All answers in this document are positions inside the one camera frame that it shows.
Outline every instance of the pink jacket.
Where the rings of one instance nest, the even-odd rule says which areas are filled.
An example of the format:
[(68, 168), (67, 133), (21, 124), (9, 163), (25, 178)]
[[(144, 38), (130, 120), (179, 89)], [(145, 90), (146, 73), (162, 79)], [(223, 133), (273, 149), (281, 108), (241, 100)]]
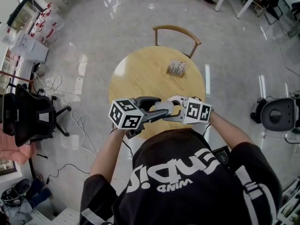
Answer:
[(15, 137), (3, 133), (2, 124), (0, 124), (0, 158), (24, 164), (30, 157), (36, 155), (36, 152), (37, 149), (34, 142), (30, 145), (17, 147)]

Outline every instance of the black chair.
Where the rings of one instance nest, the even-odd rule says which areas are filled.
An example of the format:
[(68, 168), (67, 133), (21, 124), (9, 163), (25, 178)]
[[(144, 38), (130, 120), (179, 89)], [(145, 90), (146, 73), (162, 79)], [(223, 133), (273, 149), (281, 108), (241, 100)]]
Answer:
[[(57, 98), (52, 96), (52, 100), (46, 96), (30, 93), (25, 86), (18, 84), (14, 93), (5, 94), (3, 97), (3, 132), (10, 136), (15, 136), (15, 143), (18, 147), (27, 141), (40, 141), (53, 138), (55, 127), (64, 135), (60, 125), (56, 122), (56, 117), (65, 110), (71, 111), (70, 106), (65, 106), (56, 112), (53, 101)], [(40, 120), (42, 114), (48, 114), (49, 120)]]
[[(276, 20), (272, 23), (270, 23), (268, 17), (265, 15), (268, 23), (270, 25), (273, 25), (277, 20), (280, 19), (280, 17), (283, 15), (283, 12), (282, 10), (280, 9), (280, 7), (278, 6), (278, 3), (279, 3), (279, 0), (262, 0), (262, 5), (264, 5), (266, 8), (267, 8), (267, 11), (273, 16), (276, 18)], [(274, 8), (278, 8), (279, 11), (280, 11), (280, 15), (277, 14), (277, 12), (275, 11)]]

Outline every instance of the gray floor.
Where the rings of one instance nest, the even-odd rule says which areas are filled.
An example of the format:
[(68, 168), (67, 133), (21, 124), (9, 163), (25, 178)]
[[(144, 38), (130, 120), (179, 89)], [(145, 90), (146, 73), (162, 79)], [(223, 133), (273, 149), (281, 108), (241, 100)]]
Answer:
[[(152, 26), (185, 27), (202, 42), (193, 61), (206, 84), (206, 101), (251, 136), (285, 187), (300, 173), (297, 147), (287, 144), (282, 133), (267, 132), (252, 122), (249, 113), (259, 97), (282, 98), (300, 88), (299, 76), (295, 74), (299, 73), (299, 37), (290, 40), (279, 22), (269, 26), (264, 16), (255, 16), (252, 8), (237, 19), (241, 8), (241, 0), (225, 0), (219, 12), (201, 0), (78, 0), (65, 15), (66, 26), (59, 39), (50, 46), (48, 71), (42, 80), (53, 82), (57, 75), (62, 76), (56, 93), (85, 116), (85, 131), (96, 150), (100, 150), (111, 129), (108, 89), (118, 63), (132, 51), (154, 45)], [(159, 42), (185, 53), (193, 47), (185, 36), (167, 31), (160, 33)], [(56, 101), (56, 105), (59, 109), (61, 101)], [(41, 144), (49, 159), (33, 159), (35, 170), (44, 179), (49, 174), (56, 175), (66, 163), (88, 172), (94, 159), (79, 149), (83, 134), (70, 114), (62, 116), (59, 122), (71, 136), (66, 138), (56, 132), (53, 139)], [(195, 129), (202, 132), (203, 126)], [(206, 139), (212, 148), (224, 145), (214, 129), (209, 129)], [(136, 150), (141, 142), (136, 139), (130, 144)], [(82, 146), (92, 149), (88, 139)], [(129, 180), (131, 161), (128, 149), (122, 146), (112, 182), (118, 193)], [(65, 167), (59, 177), (51, 178), (49, 188), (57, 211), (67, 206), (79, 210), (86, 178), (86, 174), (71, 166)]]

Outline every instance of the black t-shirt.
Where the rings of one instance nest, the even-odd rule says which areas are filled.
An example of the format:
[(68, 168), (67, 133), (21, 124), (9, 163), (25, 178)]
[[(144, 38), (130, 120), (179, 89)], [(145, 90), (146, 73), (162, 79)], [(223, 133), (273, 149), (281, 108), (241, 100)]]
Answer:
[[(212, 155), (202, 135), (180, 129), (162, 132), (140, 147), (120, 196), (102, 175), (88, 178), (81, 212), (89, 208), (105, 221), (114, 215), (118, 225), (248, 225), (243, 186), (234, 173), (242, 165), (252, 181), (269, 188), (278, 211), (282, 188), (259, 147), (237, 145), (228, 169)], [(81, 216), (80, 225), (89, 224)]]

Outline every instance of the round wooden table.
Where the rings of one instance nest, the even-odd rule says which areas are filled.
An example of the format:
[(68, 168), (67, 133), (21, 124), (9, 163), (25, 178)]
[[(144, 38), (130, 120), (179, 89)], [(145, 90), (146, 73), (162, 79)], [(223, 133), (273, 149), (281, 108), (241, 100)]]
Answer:
[[(172, 60), (187, 64), (183, 77), (166, 73)], [(145, 47), (129, 54), (116, 67), (109, 88), (110, 103), (118, 98), (142, 96), (158, 97), (165, 101), (174, 95), (196, 96), (204, 101), (204, 82), (200, 71), (189, 57), (164, 46)], [(145, 130), (139, 134), (139, 137), (144, 139), (166, 130), (191, 127), (181, 122), (168, 122), (162, 119), (144, 126)]]

